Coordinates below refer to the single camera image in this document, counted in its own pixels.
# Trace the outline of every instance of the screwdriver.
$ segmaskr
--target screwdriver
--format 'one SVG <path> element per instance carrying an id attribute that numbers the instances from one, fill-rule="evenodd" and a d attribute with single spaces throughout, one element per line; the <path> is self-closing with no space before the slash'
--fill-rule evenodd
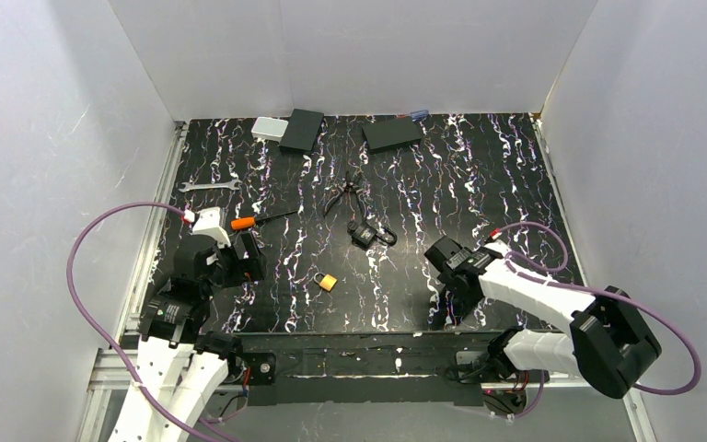
<path id="1" fill-rule="evenodd" d="M 253 226 L 256 226 L 257 224 L 267 222 L 271 219 L 279 218 L 281 216 L 293 215 L 297 212 L 299 212 L 299 209 L 292 210 L 291 212 L 286 212 L 284 214 L 265 216 L 263 218 L 246 216 L 244 218 L 237 218 L 237 219 L 233 220 L 231 223 L 231 226 L 232 226 L 232 230 L 243 230 L 246 228 L 251 228 Z"/>

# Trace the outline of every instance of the pliers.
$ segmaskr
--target pliers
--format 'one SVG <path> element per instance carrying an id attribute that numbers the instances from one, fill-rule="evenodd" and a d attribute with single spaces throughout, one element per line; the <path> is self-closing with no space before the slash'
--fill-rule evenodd
<path id="1" fill-rule="evenodd" d="M 359 181 L 362 180 L 362 172 L 356 172 L 351 178 L 351 172 L 345 171 L 345 182 L 343 185 L 338 184 L 331 191 L 330 199 L 324 205 L 324 217 L 329 213 L 331 208 L 340 201 L 340 198 L 345 193 L 352 193 L 356 198 L 356 205 L 359 206 L 359 212 L 362 213 L 362 218 L 367 219 L 367 206 L 362 196 L 365 190 L 359 187 Z"/>

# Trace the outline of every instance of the black marble table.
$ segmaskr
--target black marble table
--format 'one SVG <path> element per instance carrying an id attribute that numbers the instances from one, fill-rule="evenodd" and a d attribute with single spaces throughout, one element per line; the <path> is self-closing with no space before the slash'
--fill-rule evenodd
<path id="1" fill-rule="evenodd" d="M 369 155 L 362 127 L 386 116 L 326 117 L 310 155 L 284 154 L 275 142 L 256 141 L 254 119 L 194 120 L 190 123 L 177 183 L 238 178 L 242 190 L 181 193 L 181 208 L 221 206 L 226 224 L 236 217 L 269 215 L 299 208 L 299 214 L 254 228 L 268 259 L 265 281 L 223 290 L 214 300 L 208 330 L 226 332 L 415 332 L 437 329 L 441 298 L 436 271 L 423 254 L 443 235 L 475 248 L 492 229 L 530 220 L 566 239 L 553 194 L 526 114 L 431 115 L 417 122 L 424 139 L 414 148 Z M 361 171 L 369 223 L 391 227 L 394 247 L 376 243 L 364 251 L 346 232 L 358 216 L 355 201 L 343 198 L 322 216 L 332 186 L 346 171 Z M 167 259 L 189 229 L 175 217 L 165 221 L 148 295 L 171 271 Z M 560 248 L 546 235 L 511 232 L 512 247 L 558 264 Z M 329 273 L 339 282 L 330 293 L 312 278 Z M 558 275 L 580 282 L 575 259 Z M 546 324 L 512 306 L 483 299 L 448 331 L 501 330 Z"/>

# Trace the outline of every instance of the silver wrench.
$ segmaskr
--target silver wrench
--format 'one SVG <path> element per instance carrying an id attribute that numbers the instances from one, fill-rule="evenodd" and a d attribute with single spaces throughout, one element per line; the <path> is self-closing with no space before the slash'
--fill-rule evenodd
<path id="1" fill-rule="evenodd" d="M 185 193 L 190 191 L 205 191 L 207 189 L 229 189 L 232 191 L 239 190 L 239 184 L 242 181 L 234 179 L 228 182 L 218 182 L 213 184 L 191 184 L 189 182 L 183 182 L 180 184 L 178 190 Z"/>

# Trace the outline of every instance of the yellow padlock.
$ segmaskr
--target yellow padlock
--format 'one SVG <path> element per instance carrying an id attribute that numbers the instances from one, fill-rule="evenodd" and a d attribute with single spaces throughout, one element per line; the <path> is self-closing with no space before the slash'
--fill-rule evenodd
<path id="1" fill-rule="evenodd" d="M 337 284 L 337 278 L 330 274 L 316 273 L 313 276 L 313 282 L 320 285 L 324 290 L 330 292 L 331 289 L 334 288 L 334 285 Z"/>

